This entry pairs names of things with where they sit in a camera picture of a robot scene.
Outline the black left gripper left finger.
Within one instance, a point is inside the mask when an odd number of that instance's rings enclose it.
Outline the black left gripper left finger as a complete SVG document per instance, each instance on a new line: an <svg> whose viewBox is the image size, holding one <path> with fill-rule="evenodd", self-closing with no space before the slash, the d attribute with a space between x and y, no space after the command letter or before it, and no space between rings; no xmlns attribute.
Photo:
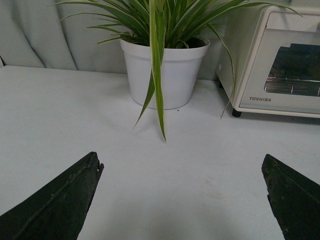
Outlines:
<svg viewBox="0 0 320 240"><path fill-rule="evenodd" d="M0 217L2 240L76 240L104 165L90 152Z"/></svg>

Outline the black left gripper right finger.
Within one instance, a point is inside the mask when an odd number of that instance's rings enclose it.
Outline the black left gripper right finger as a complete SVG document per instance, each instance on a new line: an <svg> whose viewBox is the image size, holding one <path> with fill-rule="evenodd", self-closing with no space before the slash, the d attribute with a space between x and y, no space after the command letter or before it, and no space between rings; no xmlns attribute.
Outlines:
<svg viewBox="0 0 320 240"><path fill-rule="evenodd" d="M262 163L272 213L286 240L320 238L320 185L270 154Z"/></svg>

